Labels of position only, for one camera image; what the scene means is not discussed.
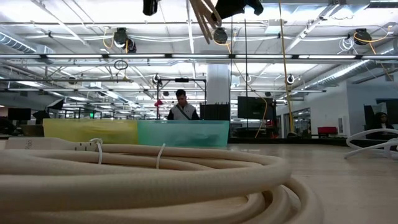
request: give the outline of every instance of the black screen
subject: black screen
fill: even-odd
[[[266,119],[274,119],[275,104],[272,98],[265,98],[268,104]],[[266,103],[260,97],[238,96],[238,118],[262,119]]]
[[[8,119],[11,121],[29,121],[31,115],[29,108],[8,108]]]

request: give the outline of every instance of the person in background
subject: person in background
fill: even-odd
[[[383,112],[379,112],[376,113],[374,115],[375,120],[374,120],[374,124],[371,126],[370,129],[394,129],[394,127],[388,123],[388,119],[387,119],[387,114],[383,113]],[[378,132],[378,133],[372,133],[372,134],[368,134],[366,137],[368,139],[391,139],[394,138],[394,134],[391,133],[387,133],[387,132]]]
[[[197,110],[187,102],[187,95],[184,90],[177,90],[178,104],[173,106],[167,116],[168,120],[199,120]]]

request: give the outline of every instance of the wall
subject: wall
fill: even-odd
[[[398,99],[398,83],[386,82],[385,77],[359,85],[348,85],[349,125],[351,134],[364,131],[364,105],[376,105],[377,99]]]
[[[328,87],[326,93],[310,93],[304,101],[293,101],[292,111],[298,111],[305,108],[311,109],[311,130],[312,134],[318,134],[318,127],[332,126],[338,127],[338,119],[345,118],[344,136],[349,136],[349,111],[347,98],[347,85],[342,82],[337,87]],[[277,115],[287,114],[287,106],[279,106]]]

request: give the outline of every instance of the yellow translucent bin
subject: yellow translucent bin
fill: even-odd
[[[44,136],[73,142],[100,138],[104,144],[138,144],[137,121],[44,119]]]

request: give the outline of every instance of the table surface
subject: table surface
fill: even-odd
[[[287,159],[293,175],[319,195],[325,224],[398,223],[398,161],[366,152],[343,159],[348,147],[232,144],[232,150]]]

